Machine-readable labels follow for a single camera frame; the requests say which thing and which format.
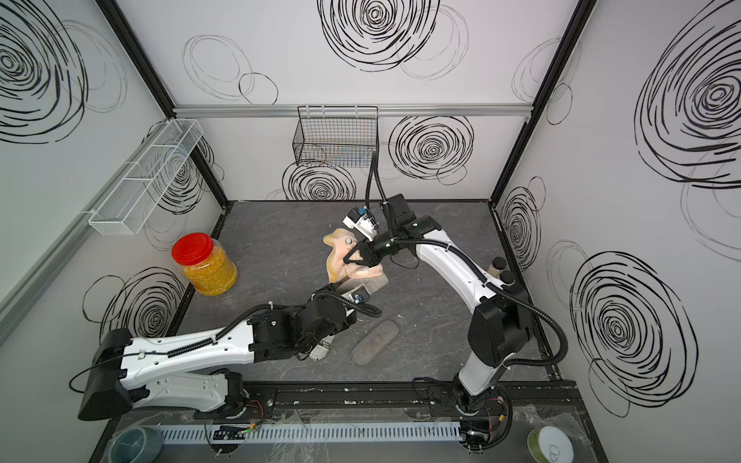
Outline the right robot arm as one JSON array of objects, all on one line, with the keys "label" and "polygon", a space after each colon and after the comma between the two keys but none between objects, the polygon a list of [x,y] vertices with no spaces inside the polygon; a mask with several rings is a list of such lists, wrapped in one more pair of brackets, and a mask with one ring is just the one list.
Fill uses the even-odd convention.
[{"label": "right robot arm", "polygon": [[[465,415],[479,412],[504,372],[513,366],[547,367],[568,353],[565,330],[552,316],[535,307],[524,291],[494,277],[453,243],[430,216],[418,217],[403,195],[382,204],[387,231],[378,231],[366,206],[353,208],[343,224],[363,238],[343,257],[346,264],[376,267],[402,250],[434,269],[457,293],[471,313],[467,340],[471,353],[453,380],[457,409]],[[518,358],[532,339],[536,319],[548,324],[559,340],[558,350],[546,359]]]}]

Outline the grey rectangular eyeglass case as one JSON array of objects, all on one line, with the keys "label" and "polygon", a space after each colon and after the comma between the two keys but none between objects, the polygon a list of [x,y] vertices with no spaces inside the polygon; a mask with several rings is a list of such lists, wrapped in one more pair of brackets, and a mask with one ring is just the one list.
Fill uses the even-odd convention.
[{"label": "grey rectangular eyeglass case", "polygon": [[373,295],[387,286],[388,283],[389,279],[384,273],[372,278],[346,279],[340,283],[337,292],[345,294],[349,291],[356,291],[357,289],[360,289],[360,287],[364,287],[369,295]]}]

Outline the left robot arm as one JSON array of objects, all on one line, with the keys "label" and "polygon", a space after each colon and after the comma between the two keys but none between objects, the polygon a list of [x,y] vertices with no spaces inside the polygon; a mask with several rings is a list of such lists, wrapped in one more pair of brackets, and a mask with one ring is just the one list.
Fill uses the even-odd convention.
[{"label": "left robot arm", "polygon": [[88,371],[77,417],[102,421],[139,408],[187,408],[235,416],[246,407],[242,377],[227,366],[309,354],[349,328],[365,297],[324,289],[298,306],[262,304],[227,326],[164,338],[107,333]]}]

